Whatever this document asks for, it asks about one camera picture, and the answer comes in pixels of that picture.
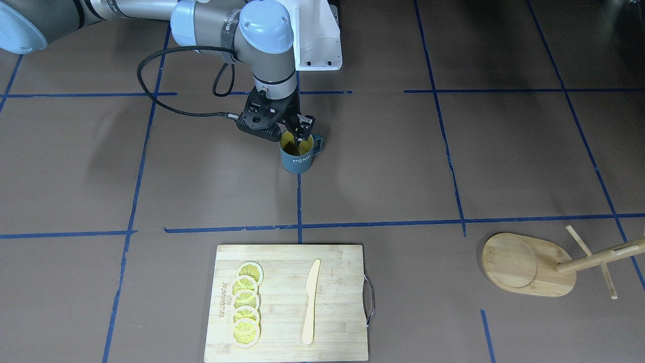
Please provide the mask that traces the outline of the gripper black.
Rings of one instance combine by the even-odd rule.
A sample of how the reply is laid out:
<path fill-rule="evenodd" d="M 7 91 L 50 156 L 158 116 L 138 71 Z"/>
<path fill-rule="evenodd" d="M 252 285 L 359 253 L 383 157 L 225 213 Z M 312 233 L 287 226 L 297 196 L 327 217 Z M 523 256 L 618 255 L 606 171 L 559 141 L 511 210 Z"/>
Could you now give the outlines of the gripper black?
<path fill-rule="evenodd" d="M 297 150 L 299 143 L 308 140 L 316 118 L 313 115 L 300 115 L 299 89 L 297 88 L 289 96 L 281 99 L 270 99 L 267 92 L 266 97 L 270 102 L 270 115 L 273 120 L 277 124 L 285 126 L 282 135 L 283 150 Z"/>

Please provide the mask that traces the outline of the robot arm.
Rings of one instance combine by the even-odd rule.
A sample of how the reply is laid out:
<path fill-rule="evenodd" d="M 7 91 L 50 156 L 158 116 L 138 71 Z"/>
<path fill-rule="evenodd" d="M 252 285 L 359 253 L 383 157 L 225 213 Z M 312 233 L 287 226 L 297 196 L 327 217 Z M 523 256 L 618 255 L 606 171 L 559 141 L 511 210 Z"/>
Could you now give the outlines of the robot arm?
<path fill-rule="evenodd" d="M 143 92 L 157 105 L 189 117 L 223 117 L 270 142 L 282 128 L 296 145 L 311 135 L 315 118 L 300 111 L 287 8 L 278 1 L 2 1 L 2 49 L 28 54 L 97 23 L 125 19 L 168 24 L 177 44 L 147 56 L 137 68 Z M 255 85 L 240 113 L 187 112 L 166 105 L 143 80 L 143 68 L 163 55 L 197 51 L 220 56 L 223 68 L 247 64 Z"/>

